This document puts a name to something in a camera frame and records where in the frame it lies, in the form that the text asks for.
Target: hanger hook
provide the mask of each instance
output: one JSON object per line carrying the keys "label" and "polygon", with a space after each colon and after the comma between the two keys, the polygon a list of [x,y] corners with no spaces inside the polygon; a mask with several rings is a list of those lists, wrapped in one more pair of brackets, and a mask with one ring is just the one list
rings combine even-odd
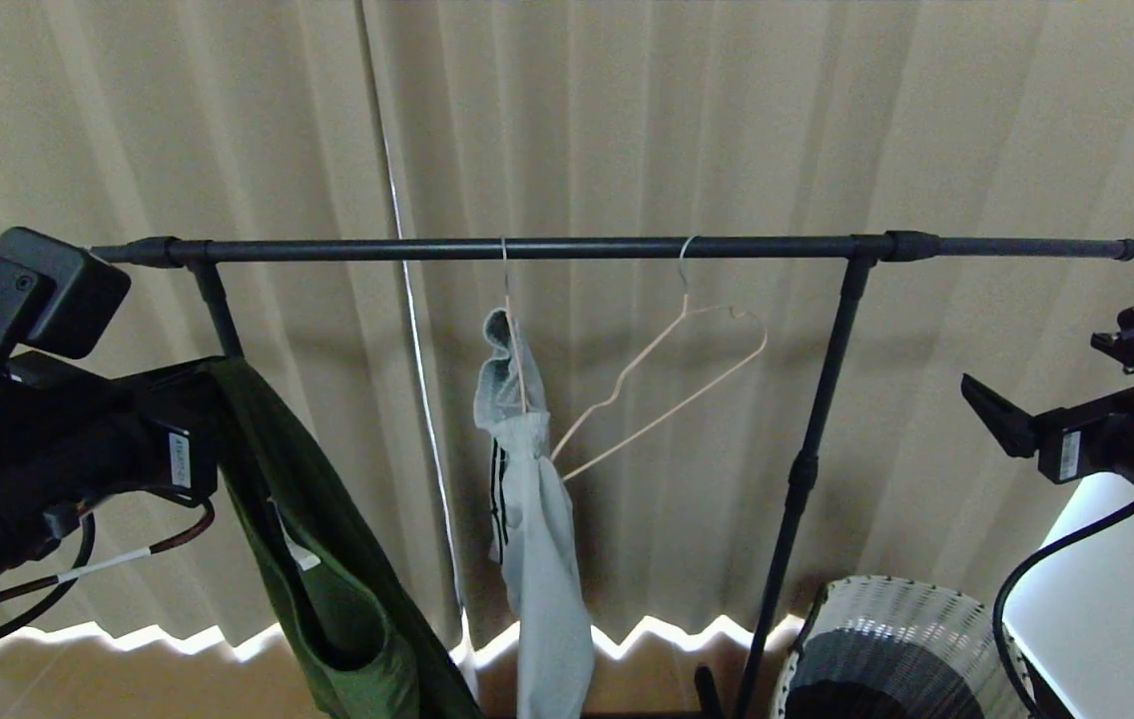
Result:
{"label": "hanger hook", "polygon": [[687,246],[692,239],[696,239],[699,234],[694,234],[682,243],[682,252],[678,252],[678,277],[682,278],[682,295],[691,295],[691,282],[687,281]]}
{"label": "hanger hook", "polygon": [[505,237],[500,237],[500,261],[505,263],[505,296],[509,296],[509,249],[505,245]]}

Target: beige curtain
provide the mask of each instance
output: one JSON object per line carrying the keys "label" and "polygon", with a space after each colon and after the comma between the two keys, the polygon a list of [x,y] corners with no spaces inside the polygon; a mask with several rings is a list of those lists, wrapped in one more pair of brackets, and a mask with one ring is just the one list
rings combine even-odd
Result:
{"label": "beige curtain", "polygon": [[[10,223],[82,245],[397,229],[1134,237],[1134,3],[0,5],[0,229]],[[568,485],[590,609],[613,638],[643,615],[689,632],[722,614],[753,623],[841,268],[689,261],[692,302],[753,310],[771,342]],[[471,404],[480,323],[503,301],[500,264],[223,271],[248,356],[311,423],[452,640],[430,409],[459,586],[475,643],[489,641],[513,618],[486,559],[489,445]],[[680,302],[671,261],[508,272],[556,437]],[[93,369],[215,350],[188,277],[133,277]],[[960,373],[1038,411],[1118,388],[1119,369],[1088,337],[1125,305],[1134,263],[874,270],[785,607],[849,573],[990,598],[1069,490],[996,450],[958,395]],[[559,468],[754,342],[745,324],[695,319]],[[230,641],[261,629],[270,614],[220,500],[210,538],[85,581],[44,625],[181,634],[218,623]],[[184,521],[116,502],[102,556]]]}

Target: clothing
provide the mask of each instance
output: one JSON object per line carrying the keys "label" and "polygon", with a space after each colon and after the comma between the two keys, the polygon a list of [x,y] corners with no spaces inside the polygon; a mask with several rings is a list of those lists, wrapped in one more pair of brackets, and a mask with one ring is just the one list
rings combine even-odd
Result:
{"label": "clothing", "polygon": [[226,489],[284,634],[337,719],[481,719],[305,426],[243,360],[208,364]]}
{"label": "clothing", "polygon": [[503,454],[500,497],[493,497],[493,559],[502,560],[509,608],[522,620],[517,716],[579,719],[594,673],[594,645],[579,591],[572,498],[549,460],[540,372],[522,336],[515,358],[514,333],[505,310],[484,322],[493,354],[480,370],[474,421]]}

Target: white cable tie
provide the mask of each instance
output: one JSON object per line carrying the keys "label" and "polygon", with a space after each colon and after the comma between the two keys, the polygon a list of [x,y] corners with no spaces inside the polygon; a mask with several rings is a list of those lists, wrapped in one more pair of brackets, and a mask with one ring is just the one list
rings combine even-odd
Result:
{"label": "white cable tie", "polygon": [[142,547],[142,549],[134,549],[133,551],[125,551],[124,555],[112,556],[112,558],[104,561],[98,561],[95,565],[87,565],[87,567],[79,567],[78,569],[69,569],[67,573],[57,574],[57,583],[64,584],[71,580],[77,580],[83,577],[84,574],[96,573],[98,569],[107,569],[113,567],[115,565],[122,565],[124,561],[132,561],[133,559],[139,559],[142,556],[151,556],[151,548]]}

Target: green garment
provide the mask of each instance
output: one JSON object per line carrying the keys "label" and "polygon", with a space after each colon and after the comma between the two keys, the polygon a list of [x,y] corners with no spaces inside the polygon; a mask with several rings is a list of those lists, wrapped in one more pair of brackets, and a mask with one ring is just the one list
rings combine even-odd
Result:
{"label": "green garment", "polygon": [[[205,371],[226,489],[316,704],[337,719],[481,719],[311,433],[243,360]],[[320,562],[302,569],[289,543]]]}

